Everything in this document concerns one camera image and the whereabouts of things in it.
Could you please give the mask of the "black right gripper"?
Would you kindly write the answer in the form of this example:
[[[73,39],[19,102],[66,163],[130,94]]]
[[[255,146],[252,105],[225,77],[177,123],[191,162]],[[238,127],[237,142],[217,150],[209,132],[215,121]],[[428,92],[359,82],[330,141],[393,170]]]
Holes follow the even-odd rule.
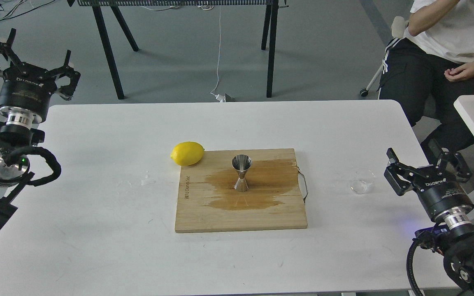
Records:
[[[439,222],[442,213],[455,207],[469,213],[474,204],[459,183],[468,182],[473,174],[462,154],[442,148],[435,139],[429,140],[428,148],[433,155],[429,163],[434,166],[437,178],[427,179],[425,171],[399,162],[393,148],[388,148],[385,179],[397,195],[403,196],[412,189],[414,178],[414,192],[432,222]]]

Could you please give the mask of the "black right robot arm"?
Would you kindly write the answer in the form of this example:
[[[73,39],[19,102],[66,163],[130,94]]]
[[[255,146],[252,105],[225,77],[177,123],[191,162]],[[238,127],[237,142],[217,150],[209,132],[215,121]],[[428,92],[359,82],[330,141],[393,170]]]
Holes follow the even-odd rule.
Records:
[[[407,278],[413,295],[421,296],[413,269],[414,254],[420,247],[442,255],[446,275],[463,293],[474,295],[474,224],[467,216],[474,204],[461,187],[472,173],[460,153],[442,148],[436,140],[428,146],[436,160],[424,167],[405,165],[392,148],[387,150],[384,177],[399,196],[414,191],[434,223],[415,232],[407,253]]]

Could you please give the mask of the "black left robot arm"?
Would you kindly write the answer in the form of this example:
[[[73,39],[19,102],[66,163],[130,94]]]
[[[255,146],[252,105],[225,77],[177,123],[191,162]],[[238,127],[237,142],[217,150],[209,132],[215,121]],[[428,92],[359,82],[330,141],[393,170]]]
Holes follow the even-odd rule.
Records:
[[[72,99],[80,73],[70,64],[67,51],[64,64],[47,70],[23,62],[12,49],[16,30],[0,41],[0,230],[16,212],[13,199],[27,185],[39,187],[56,180],[61,166],[49,150],[39,146],[45,133],[34,124],[46,120],[53,94]]]

